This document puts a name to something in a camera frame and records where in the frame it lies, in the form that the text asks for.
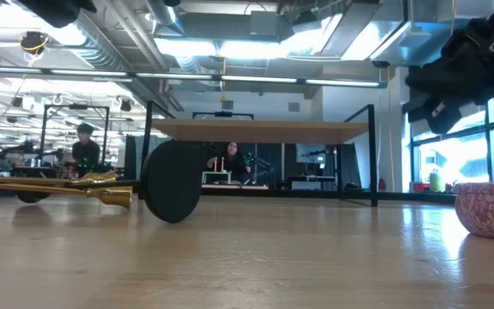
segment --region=ceiling light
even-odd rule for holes
[[[13,68],[13,67],[0,67],[1,73],[19,73],[19,74],[40,74],[40,69],[32,68]]]
[[[63,101],[63,99],[60,96],[60,94],[57,94],[56,97],[52,98],[52,104],[54,104],[54,105],[61,105],[62,101]]]
[[[197,80],[197,81],[207,81],[212,80],[211,75],[202,74],[173,74],[173,73],[137,73],[136,76],[140,78],[167,78],[167,79],[178,79],[178,80]]]
[[[126,100],[126,99],[121,100],[121,106],[119,108],[124,112],[130,112],[131,110],[130,100]]]
[[[73,75],[73,76],[103,76],[116,77],[127,76],[127,72],[111,72],[99,70],[51,70],[52,74],[57,75]]]
[[[214,56],[216,48],[209,40],[199,39],[154,39],[160,52],[175,57]]]
[[[403,26],[401,26],[398,31],[396,31],[392,36],[390,36],[388,39],[384,41],[382,45],[380,45],[370,56],[369,59],[374,60],[375,58],[378,58],[384,51],[386,51],[394,42],[400,38],[401,35],[403,35],[407,30],[411,28],[411,22],[408,21]]]
[[[263,76],[222,76],[223,81],[232,82],[280,82],[280,83],[295,83],[296,78],[283,77],[263,77]]]
[[[307,79],[306,83],[309,85],[321,85],[321,86],[345,86],[345,87],[367,87],[367,88],[376,88],[381,86],[380,82],[313,80],[313,79]]]
[[[275,59],[287,56],[279,43],[227,41],[220,48],[220,56],[236,59]]]

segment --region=man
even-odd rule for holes
[[[245,181],[245,173],[250,173],[250,167],[245,164],[243,154],[238,152],[238,144],[236,142],[230,142],[226,148],[226,152],[221,157],[214,157],[207,161],[207,168],[213,169],[216,164],[217,171],[220,171],[222,158],[224,158],[224,169],[232,173],[232,180],[243,183]]]
[[[88,124],[77,126],[76,142],[72,147],[72,158],[68,159],[72,164],[87,164],[89,167],[95,167],[99,163],[100,146],[91,140],[93,127]]]

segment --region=pink patterned bowl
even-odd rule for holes
[[[494,239],[494,183],[458,184],[456,214],[472,234]]]

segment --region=black wheel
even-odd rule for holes
[[[196,208],[203,172],[198,154],[188,143],[173,140],[161,143],[144,161],[144,202],[161,220],[180,222]]]
[[[24,203],[37,203],[42,199],[46,199],[51,193],[44,192],[29,192],[29,191],[17,191],[16,197]]]

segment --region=gold metal rod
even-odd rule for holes
[[[93,182],[116,181],[116,173],[88,173],[80,179],[42,179],[35,177],[0,177],[0,184],[21,184],[21,185],[67,185],[86,184]]]
[[[130,207],[132,201],[133,188],[117,187],[109,189],[80,190],[59,186],[48,185],[24,185],[24,184],[0,184],[0,190],[44,192],[57,194],[83,195],[87,197],[97,197],[102,203],[107,205],[119,205],[126,209]]]

